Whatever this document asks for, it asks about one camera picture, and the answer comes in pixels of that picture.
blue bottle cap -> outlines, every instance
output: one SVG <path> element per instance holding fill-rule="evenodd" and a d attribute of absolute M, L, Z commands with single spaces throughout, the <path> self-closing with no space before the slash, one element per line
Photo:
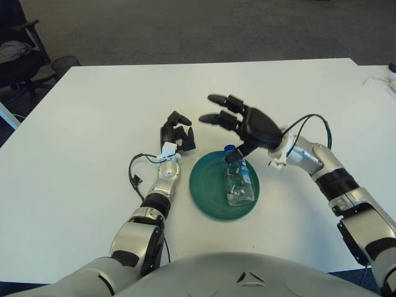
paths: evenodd
<path fill-rule="evenodd" d="M 232 152 L 235 149 L 235 145 L 233 144 L 228 144 L 224 147 L 225 152 Z"/>

plastic bottle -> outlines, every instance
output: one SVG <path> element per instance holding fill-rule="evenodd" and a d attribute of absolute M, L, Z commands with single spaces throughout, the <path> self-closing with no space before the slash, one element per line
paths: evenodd
<path fill-rule="evenodd" d="M 235 149 L 230 144 L 224 148 L 227 156 Z M 228 164 L 224 160 L 225 186 L 228 204 L 242 206 L 254 202 L 254 193 L 245 159 Z"/>

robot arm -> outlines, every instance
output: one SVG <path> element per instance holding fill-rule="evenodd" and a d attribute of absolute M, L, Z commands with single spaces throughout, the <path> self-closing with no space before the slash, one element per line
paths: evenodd
<path fill-rule="evenodd" d="M 384 295 L 396 294 L 396 223 L 365 188 L 359 187 L 331 150 L 304 137 L 297 138 L 293 147 L 294 135 L 283 135 L 259 110 L 232 96 L 208 98 L 244 117 L 238 121 L 225 111 L 200 117 L 204 123 L 235 131 L 244 141 L 226 161 L 233 162 L 263 147 L 269 150 L 273 166 L 281 168 L 287 163 L 305 170 L 326 196 L 333 213 L 342 217 L 338 229 L 355 259 L 362 265 L 371 265 Z"/>
<path fill-rule="evenodd" d="M 189 128 L 187 135 L 183 127 L 173 128 L 178 123 L 191 125 L 174 111 L 161 128 L 162 154 L 156 161 L 160 164 L 157 180 L 114 237 L 110 256 L 97 258 L 54 284 L 10 296 L 110 297 L 159 268 L 165 221 L 181 174 L 178 151 L 195 148 L 192 129 Z M 177 145 L 177 140 L 181 140 L 181 145 Z"/>

green plate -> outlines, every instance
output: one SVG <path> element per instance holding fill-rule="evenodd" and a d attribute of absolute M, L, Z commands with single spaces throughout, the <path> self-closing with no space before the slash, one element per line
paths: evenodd
<path fill-rule="evenodd" d="M 190 174 L 190 192 L 195 204 L 206 215 L 217 220 L 231 221 L 247 215 L 253 209 L 259 198 L 260 184 L 252 165 L 246 162 L 254 202 L 244 206 L 228 205 L 222 167 L 224 157 L 224 152 L 212 152 L 199 159 Z"/>

chair armrest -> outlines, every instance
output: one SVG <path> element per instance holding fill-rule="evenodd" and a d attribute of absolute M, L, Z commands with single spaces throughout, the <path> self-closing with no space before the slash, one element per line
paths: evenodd
<path fill-rule="evenodd" d="M 14 30 L 28 30 L 30 32 L 30 35 L 32 36 L 34 42 L 36 43 L 37 47 L 40 49 L 40 51 L 44 54 L 45 56 L 45 64 L 49 64 L 51 62 L 50 57 L 48 56 L 48 53 L 45 50 L 44 44 L 41 42 L 40 37 L 37 34 L 35 25 L 39 22 L 39 20 L 31 20 L 28 21 L 22 25 L 18 25 L 13 27 Z"/>
<path fill-rule="evenodd" d="M 30 20 L 24 24 L 14 26 L 13 29 L 18 30 L 18 31 L 30 29 L 30 28 L 33 28 L 38 22 L 39 22 L 39 20 Z"/>

